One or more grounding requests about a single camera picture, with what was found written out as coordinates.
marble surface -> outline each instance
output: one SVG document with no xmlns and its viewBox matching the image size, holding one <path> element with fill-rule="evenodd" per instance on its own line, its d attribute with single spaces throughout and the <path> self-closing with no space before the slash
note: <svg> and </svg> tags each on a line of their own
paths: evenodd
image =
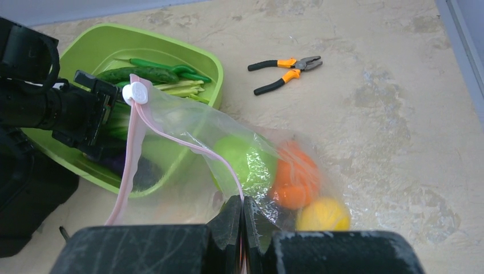
<svg viewBox="0 0 484 274">
<path fill-rule="evenodd" d="M 484 136 L 438 15 L 432 0 L 212 0 L 37 29 L 59 51 L 115 22 L 214 53 L 225 71 L 221 110 L 315 140 L 354 229 L 400 233 L 428 273 L 480 273 Z M 253 96 L 285 71 L 248 64 L 312 55 L 324 66 Z M 47 273 L 63 247 L 58 227 L 101 225 L 114 201 L 81 180 L 19 255 L 0 260 L 0 273 Z"/>
</svg>

cucumber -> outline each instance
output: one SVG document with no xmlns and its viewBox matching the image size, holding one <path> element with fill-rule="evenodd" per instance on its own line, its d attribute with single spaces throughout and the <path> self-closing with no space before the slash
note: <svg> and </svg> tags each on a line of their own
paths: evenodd
<svg viewBox="0 0 484 274">
<path fill-rule="evenodd" d="M 115 68 L 113 70 L 107 70 L 96 77 L 111 84 L 117 84 L 130 79 L 130 74 L 136 74 L 137 76 L 150 80 L 152 82 L 162 82 L 174 84 L 179 81 L 176 74 L 170 70 L 160 67 L 122 67 Z"/>
<path fill-rule="evenodd" d="M 124 87 L 127 84 L 131 84 L 131 82 L 130 81 L 122 81 L 122 82 L 117 83 L 116 87 Z"/>
<path fill-rule="evenodd" d="M 131 58 L 129 59 L 130 64 L 138 66 L 138 67 L 159 67 L 161 69 L 170 70 L 172 73 L 179 75 L 180 73 L 191 73 L 196 74 L 196 70 L 193 67 L 187 65 L 176 65 L 176 66 L 167 66 L 163 64 L 158 64 L 155 62 L 138 59 L 138 58 Z"/>
</svg>

clear plastic bag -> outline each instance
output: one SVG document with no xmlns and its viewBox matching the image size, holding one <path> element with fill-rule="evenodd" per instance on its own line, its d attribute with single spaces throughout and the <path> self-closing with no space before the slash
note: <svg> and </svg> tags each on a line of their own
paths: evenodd
<svg viewBox="0 0 484 274">
<path fill-rule="evenodd" d="M 231 196 L 247 195 L 283 230 L 349 229 L 348 210 L 298 132 L 244 126 L 136 75 L 123 96 L 131 105 L 126 164 L 107 225 L 140 214 L 145 223 L 203 223 Z M 169 153 L 177 160 L 164 163 Z M 128 206 L 131 192 L 147 188 Z"/>
</svg>

orange ball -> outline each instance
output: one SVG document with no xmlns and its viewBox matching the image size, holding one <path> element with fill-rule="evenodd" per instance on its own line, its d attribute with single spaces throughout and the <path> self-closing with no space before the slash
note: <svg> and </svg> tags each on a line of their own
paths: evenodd
<svg viewBox="0 0 484 274">
<path fill-rule="evenodd" d="M 269 196 L 285 208 L 307 206 L 319 196 L 323 180 L 317 164 L 294 141 L 285 142 L 278 153 L 276 178 Z"/>
</svg>

green ball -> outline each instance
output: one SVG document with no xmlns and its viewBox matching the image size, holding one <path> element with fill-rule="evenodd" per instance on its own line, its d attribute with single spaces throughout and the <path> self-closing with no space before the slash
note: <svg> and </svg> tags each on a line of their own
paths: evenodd
<svg viewBox="0 0 484 274">
<path fill-rule="evenodd" d="M 270 143 L 265 138 L 259 137 L 257 140 L 248 141 L 236 135 L 227 135 L 220 139 L 213 148 L 231 165 L 239 178 L 242 189 L 248 192 L 268 189 L 274 182 L 276 174 L 277 157 L 263 149 L 261 142 Z M 222 175 L 222 178 L 232 178 L 228 169 L 220 161 L 216 163 L 216 170 Z M 237 185 L 233 180 L 217 182 L 213 178 L 213 181 L 225 195 L 238 193 Z"/>
</svg>

